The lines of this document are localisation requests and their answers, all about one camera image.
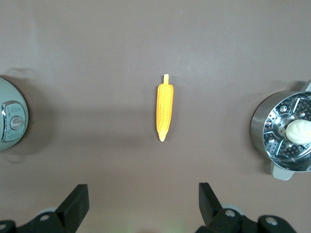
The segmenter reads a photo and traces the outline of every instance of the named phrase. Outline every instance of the corn cob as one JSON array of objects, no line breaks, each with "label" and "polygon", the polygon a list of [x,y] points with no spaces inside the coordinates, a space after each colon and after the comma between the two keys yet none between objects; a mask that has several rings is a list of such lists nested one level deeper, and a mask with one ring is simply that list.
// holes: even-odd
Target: corn cob
[{"label": "corn cob", "polygon": [[157,88],[156,131],[161,142],[169,131],[173,110],[174,87],[169,84],[169,75],[164,75],[164,82]]}]

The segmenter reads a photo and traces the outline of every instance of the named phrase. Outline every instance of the pot handle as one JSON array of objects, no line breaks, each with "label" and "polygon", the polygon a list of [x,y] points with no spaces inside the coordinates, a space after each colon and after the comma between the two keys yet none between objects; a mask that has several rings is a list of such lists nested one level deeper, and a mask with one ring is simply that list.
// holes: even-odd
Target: pot handle
[{"label": "pot handle", "polygon": [[301,91],[311,91],[311,80],[309,80],[301,89]]},{"label": "pot handle", "polygon": [[294,171],[289,171],[289,170],[280,168],[279,166],[271,162],[271,174],[276,179],[287,181],[293,176],[294,173],[295,173]]}]

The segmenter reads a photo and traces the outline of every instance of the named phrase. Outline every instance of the brown surface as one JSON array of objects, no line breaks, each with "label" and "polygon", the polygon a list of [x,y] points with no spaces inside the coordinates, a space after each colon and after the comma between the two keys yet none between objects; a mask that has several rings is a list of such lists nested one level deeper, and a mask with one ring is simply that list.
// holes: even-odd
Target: brown surface
[{"label": "brown surface", "polygon": [[[1,1],[0,74],[31,119],[0,154],[0,219],[28,222],[87,183],[79,233],[192,233],[209,182],[252,220],[309,232],[311,173],[274,179],[248,129],[263,99],[310,79],[310,13],[305,0]],[[161,143],[165,73],[175,96]]]}]

